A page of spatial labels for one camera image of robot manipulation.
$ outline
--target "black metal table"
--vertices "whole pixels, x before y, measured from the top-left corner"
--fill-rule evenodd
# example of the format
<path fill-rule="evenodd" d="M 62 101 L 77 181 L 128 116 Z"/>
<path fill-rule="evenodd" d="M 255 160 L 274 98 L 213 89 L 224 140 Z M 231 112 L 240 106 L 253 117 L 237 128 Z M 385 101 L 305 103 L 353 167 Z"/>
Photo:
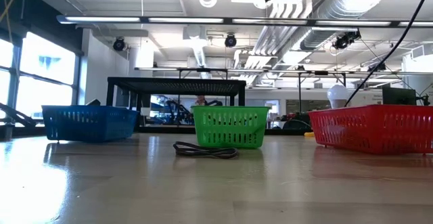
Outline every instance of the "black metal table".
<path fill-rule="evenodd" d="M 230 106 L 245 106 L 246 81 L 215 79 L 157 79 L 108 77 L 107 106 L 113 106 L 114 86 L 137 94 L 137 110 L 142 95 L 219 95 L 230 97 Z"/>

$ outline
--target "yellow object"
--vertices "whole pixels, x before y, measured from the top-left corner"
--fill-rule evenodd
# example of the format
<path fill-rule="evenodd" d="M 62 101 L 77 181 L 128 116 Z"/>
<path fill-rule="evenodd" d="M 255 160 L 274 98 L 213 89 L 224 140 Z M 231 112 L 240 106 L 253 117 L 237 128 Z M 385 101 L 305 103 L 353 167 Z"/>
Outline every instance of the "yellow object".
<path fill-rule="evenodd" d="M 305 133 L 304 137 L 314 137 L 314 133 Z"/>

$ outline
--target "green basket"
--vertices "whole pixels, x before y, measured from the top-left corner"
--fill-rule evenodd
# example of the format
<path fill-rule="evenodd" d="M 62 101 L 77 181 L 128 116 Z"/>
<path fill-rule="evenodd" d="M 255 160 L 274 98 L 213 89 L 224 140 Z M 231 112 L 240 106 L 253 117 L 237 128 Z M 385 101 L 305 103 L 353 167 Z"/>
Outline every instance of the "green basket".
<path fill-rule="evenodd" d="M 264 106 L 194 106 L 198 144 L 259 148 L 263 144 L 268 110 Z"/>

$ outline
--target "red basket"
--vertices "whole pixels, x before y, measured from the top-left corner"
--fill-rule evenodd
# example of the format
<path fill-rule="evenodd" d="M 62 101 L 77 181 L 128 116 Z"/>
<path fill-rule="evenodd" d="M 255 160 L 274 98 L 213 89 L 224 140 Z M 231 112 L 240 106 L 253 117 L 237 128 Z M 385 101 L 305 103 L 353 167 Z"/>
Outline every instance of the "red basket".
<path fill-rule="evenodd" d="M 372 154 L 433 153 L 433 107 L 371 105 L 309 115 L 322 145 Z"/>

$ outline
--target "computer monitor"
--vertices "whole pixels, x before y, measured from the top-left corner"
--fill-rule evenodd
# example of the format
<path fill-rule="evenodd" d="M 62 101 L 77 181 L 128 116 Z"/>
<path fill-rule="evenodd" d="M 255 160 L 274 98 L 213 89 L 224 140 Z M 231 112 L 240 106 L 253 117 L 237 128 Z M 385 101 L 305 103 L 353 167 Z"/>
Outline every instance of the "computer monitor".
<path fill-rule="evenodd" d="M 382 88 L 385 105 L 417 105 L 417 95 L 414 89 Z"/>

